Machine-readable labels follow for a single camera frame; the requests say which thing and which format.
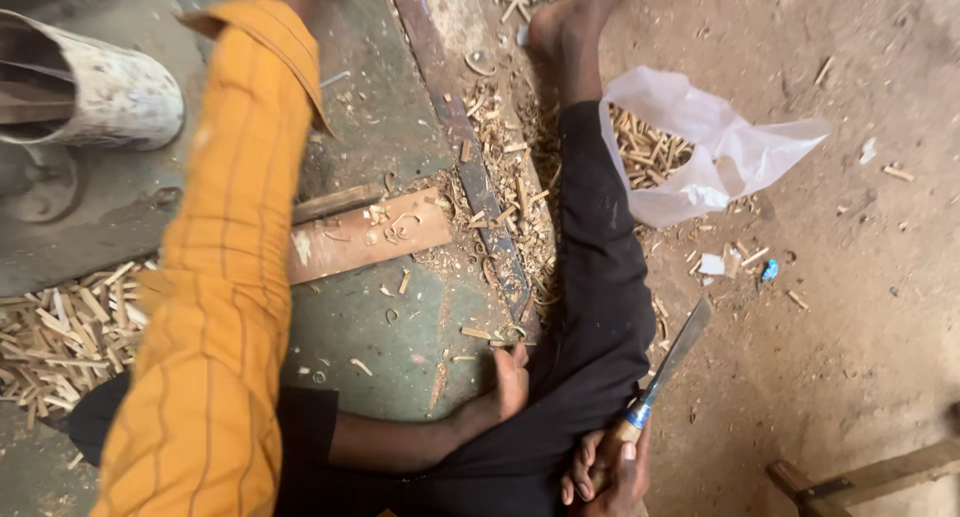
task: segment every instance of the chisel blade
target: chisel blade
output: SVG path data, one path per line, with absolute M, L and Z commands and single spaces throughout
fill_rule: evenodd
M 643 394 L 642 401 L 644 403 L 649 405 L 657 399 L 657 395 L 661 389 L 664 388 L 664 385 L 677 370 L 677 365 L 687 357 L 687 353 L 690 352 L 693 343 L 697 342 L 704 334 L 704 328 L 706 328 L 707 324 L 711 321 L 712 314 L 711 303 L 707 301 L 707 298 L 700 298 L 697 306 L 693 307 L 690 316 L 686 319 L 686 322 L 683 323 L 683 329 L 679 331 L 677 338 L 673 341 L 673 346 L 670 347 L 670 351 L 666 352 L 663 363 L 660 364 L 659 369 L 656 369 L 654 379 L 651 380 L 650 385 L 647 386 Z

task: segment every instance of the dirty bucket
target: dirty bucket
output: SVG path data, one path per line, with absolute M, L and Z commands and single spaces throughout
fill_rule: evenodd
M 69 117 L 0 124 L 0 141 L 152 150 L 184 124 L 170 72 L 146 54 L 0 9 L 0 80 L 71 94 Z

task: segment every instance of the white bucket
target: white bucket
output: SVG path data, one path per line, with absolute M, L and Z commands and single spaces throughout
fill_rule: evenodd
M 13 42 L 7 35 L 24 42 Z M 173 141 L 184 125 L 184 97 L 170 71 L 150 56 L 0 9 L 0 59 L 38 56 L 41 68 L 62 72 L 75 87 L 73 115 L 44 131 L 0 125 L 0 141 L 15 144 L 97 144 L 152 150 Z M 43 55 L 38 50 L 48 48 Z

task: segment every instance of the yellow striped shirt sleeve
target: yellow striped shirt sleeve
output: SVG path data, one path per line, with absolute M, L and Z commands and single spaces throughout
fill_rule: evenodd
M 319 51 L 279 0 L 184 23 L 217 46 L 95 516 L 269 515 L 280 482 L 287 245 L 307 127 L 324 127 Z

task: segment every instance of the plastic bag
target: plastic bag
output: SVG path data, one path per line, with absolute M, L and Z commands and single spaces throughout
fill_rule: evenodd
M 615 103 L 658 130 L 694 143 L 690 160 L 653 188 L 630 190 L 608 113 Z M 600 103 L 606 148 L 628 192 L 630 213 L 655 228 L 707 212 L 773 184 L 830 133 L 820 119 L 753 126 L 730 103 L 682 74 L 638 67 L 606 88 Z

